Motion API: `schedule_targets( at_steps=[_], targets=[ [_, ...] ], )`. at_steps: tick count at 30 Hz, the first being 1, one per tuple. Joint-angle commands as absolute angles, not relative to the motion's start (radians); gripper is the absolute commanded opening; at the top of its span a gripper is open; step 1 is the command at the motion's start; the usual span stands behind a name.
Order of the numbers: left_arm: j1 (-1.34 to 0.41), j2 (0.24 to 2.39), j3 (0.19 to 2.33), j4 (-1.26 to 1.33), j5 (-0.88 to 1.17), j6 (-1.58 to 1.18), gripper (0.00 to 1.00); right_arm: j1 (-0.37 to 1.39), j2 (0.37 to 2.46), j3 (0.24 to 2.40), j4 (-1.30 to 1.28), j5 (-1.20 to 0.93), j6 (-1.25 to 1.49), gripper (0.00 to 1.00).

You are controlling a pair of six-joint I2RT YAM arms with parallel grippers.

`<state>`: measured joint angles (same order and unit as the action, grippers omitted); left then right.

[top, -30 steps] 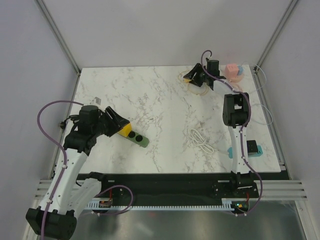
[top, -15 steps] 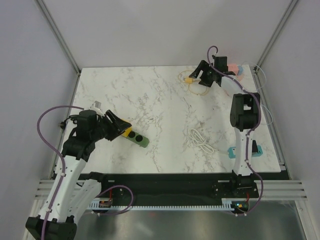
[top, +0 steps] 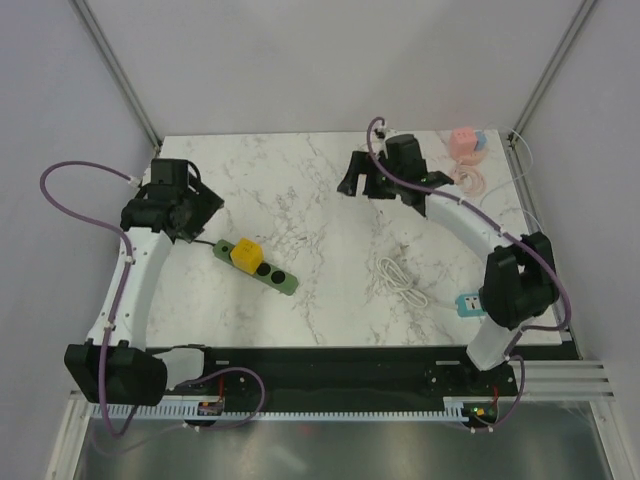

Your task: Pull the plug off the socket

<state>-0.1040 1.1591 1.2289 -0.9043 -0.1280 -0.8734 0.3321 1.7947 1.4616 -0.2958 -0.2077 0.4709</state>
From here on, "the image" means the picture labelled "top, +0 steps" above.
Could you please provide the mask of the yellow cube socket adapter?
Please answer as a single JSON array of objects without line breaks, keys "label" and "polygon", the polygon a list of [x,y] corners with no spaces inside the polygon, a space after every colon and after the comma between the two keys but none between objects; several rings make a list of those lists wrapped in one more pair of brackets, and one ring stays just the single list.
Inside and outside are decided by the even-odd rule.
[{"label": "yellow cube socket adapter", "polygon": [[261,246],[247,238],[241,238],[230,252],[232,264],[239,270],[253,275],[263,263]]}]

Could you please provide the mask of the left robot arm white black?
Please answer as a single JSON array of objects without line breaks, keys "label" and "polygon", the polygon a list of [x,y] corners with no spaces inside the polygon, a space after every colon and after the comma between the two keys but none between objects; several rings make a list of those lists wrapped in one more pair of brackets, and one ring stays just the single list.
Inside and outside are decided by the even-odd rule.
[{"label": "left robot arm white black", "polygon": [[193,242],[224,201],[183,159],[152,160],[150,180],[121,212],[120,255],[99,318],[64,364],[95,404],[155,406],[179,384],[208,393],[219,369],[190,346],[147,349],[147,324],[162,268],[175,243]]}]

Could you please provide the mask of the green power strip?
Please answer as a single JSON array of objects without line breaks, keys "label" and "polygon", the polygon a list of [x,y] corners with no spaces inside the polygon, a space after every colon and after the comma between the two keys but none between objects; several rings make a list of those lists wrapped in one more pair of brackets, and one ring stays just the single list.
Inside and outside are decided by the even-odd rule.
[{"label": "green power strip", "polygon": [[[218,260],[221,260],[232,266],[234,269],[244,273],[237,269],[231,262],[230,252],[236,244],[227,240],[219,240],[213,247],[213,254]],[[273,263],[268,262],[265,257],[256,273],[249,276],[286,296],[292,296],[299,286],[299,281],[295,275],[275,266]]]}]

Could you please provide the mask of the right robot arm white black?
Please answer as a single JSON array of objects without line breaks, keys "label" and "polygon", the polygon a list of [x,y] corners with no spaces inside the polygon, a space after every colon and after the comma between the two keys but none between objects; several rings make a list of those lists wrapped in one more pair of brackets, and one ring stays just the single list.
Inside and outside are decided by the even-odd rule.
[{"label": "right robot arm white black", "polygon": [[479,288],[484,319],[466,347],[469,362],[457,371],[465,391],[477,394],[489,387],[493,368],[505,361],[524,332],[561,329],[560,323],[538,321],[566,296],[559,285],[550,239],[541,232],[515,237],[504,230],[465,199],[450,176],[428,169],[414,135],[388,136],[379,148],[369,144],[353,151],[337,190],[353,197],[360,180],[365,182],[364,196],[400,199],[450,231],[485,265]]}]

